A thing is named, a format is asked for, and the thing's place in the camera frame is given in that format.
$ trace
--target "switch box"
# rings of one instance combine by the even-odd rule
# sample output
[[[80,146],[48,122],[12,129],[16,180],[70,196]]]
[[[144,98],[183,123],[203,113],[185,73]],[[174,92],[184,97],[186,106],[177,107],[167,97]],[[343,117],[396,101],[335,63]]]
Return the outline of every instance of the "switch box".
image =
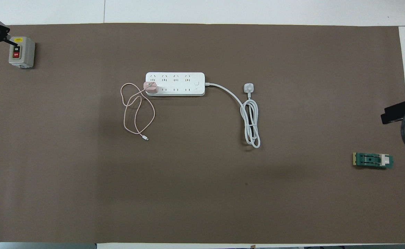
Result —
[[[206,77],[203,73],[149,72],[146,82],[155,82],[157,92],[146,91],[149,96],[203,96]]]
[[[34,66],[35,42],[29,37],[14,36],[11,41],[18,46],[10,46],[9,63],[19,68],[30,68]]]

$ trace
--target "power outlet socket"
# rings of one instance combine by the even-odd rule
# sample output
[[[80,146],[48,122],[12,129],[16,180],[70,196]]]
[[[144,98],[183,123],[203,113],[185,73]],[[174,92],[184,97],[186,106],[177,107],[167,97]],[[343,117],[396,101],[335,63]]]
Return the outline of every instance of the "power outlet socket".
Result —
[[[146,82],[155,82],[157,93],[149,96],[203,96],[206,93],[206,77],[203,73],[149,72]]]

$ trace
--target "white power cable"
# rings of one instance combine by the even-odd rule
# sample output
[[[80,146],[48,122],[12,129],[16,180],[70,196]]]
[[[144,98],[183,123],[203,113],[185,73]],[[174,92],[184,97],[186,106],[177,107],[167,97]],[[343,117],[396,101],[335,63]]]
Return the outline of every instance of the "white power cable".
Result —
[[[206,83],[205,86],[216,86],[224,91],[228,92],[230,95],[233,96],[233,98],[238,101],[239,106],[240,106],[240,114],[242,119],[244,120],[244,136],[245,136],[245,141],[249,145],[253,145],[255,148],[259,148],[261,145],[261,139],[258,134],[258,104],[251,99],[251,92],[253,91],[253,85],[251,88],[251,92],[247,92],[247,97],[248,100],[246,100],[244,103],[242,103],[239,98],[232,93],[230,90],[227,88],[218,85],[218,84],[213,84],[213,83]]]
[[[136,135],[140,135],[144,140],[149,140],[149,139],[148,139],[146,136],[144,136],[143,134],[141,134],[141,132],[144,132],[144,130],[145,130],[148,126],[150,126],[150,124],[153,122],[153,120],[154,120],[154,118],[155,118],[155,108],[153,107],[152,102],[150,102],[150,100],[149,100],[148,98],[146,98],[146,96],[144,96],[142,92],[146,91],[146,89],[147,89],[148,87],[150,87],[150,85],[152,85],[152,84],[153,84],[153,82],[151,82],[150,84],[148,84],[143,90],[140,90],[135,84],[132,84],[132,83],[125,83],[124,85],[122,85],[121,90],[120,90],[121,99],[122,99],[122,104],[125,106],[125,109],[124,109],[124,119],[123,119],[124,128],[125,128],[128,132],[131,132],[131,133],[136,134]],[[128,100],[127,102],[124,102],[124,96],[122,95],[122,89],[123,89],[126,85],[133,85],[134,87],[136,87],[136,89],[138,89],[138,92],[135,93],[134,95],[130,96],[130,98],[129,98],[129,100]],[[133,121],[133,123],[135,124],[135,129],[136,129],[136,132],[134,132],[134,131],[131,131],[130,129],[128,129],[127,126],[125,125],[125,114],[126,114],[126,112],[127,112],[127,108],[128,108],[129,106],[131,106],[131,105],[136,101],[136,99],[138,99],[138,98],[140,98],[140,104],[138,105],[138,108],[136,109],[135,118],[134,118],[134,121]],[[150,120],[150,122],[149,122],[143,129],[139,130],[138,127],[136,126],[136,116],[138,115],[138,110],[139,110],[140,107],[141,107],[143,98],[146,99],[147,102],[149,102],[150,106],[152,106],[153,116],[152,116],[152,119]]]

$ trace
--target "brown mat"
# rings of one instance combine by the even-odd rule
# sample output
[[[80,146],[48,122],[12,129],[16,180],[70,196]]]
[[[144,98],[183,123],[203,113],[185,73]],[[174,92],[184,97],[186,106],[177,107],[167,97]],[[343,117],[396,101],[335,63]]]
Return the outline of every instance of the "brown mat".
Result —
[[[11,30],[37,52],[20,70],[0,44],[0,241],[405,243],[405,146],[379,117],[405,99],[397,27]],[[150,140],[125,132],[119,89],[149,71],[204,72],[242,101],[253,82],[261,148],[217,88],[152,98]]]

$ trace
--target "white plug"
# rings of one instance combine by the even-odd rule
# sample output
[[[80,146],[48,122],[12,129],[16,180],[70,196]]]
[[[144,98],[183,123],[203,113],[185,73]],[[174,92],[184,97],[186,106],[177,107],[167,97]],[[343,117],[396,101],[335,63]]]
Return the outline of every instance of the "white plug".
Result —
[[[244,85],[244,92],[245,93],[253,93],[253,90],[255,90],[255,87],[253,86],[253,83],[246,83]]]

